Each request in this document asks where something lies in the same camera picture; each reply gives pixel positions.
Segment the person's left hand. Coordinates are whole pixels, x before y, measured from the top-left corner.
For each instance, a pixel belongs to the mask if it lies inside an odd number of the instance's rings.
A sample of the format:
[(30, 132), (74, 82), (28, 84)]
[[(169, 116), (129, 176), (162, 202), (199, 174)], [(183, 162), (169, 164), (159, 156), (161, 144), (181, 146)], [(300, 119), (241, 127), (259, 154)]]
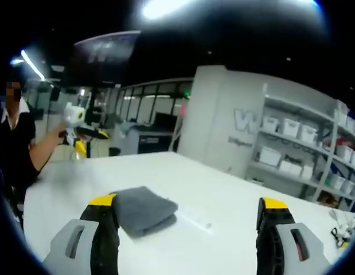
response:
[(63, 144), (65, 130), (66, 126), (64, 123), (59, 123), (55, 126), (49, 134), (51, 142), (55, 145)]

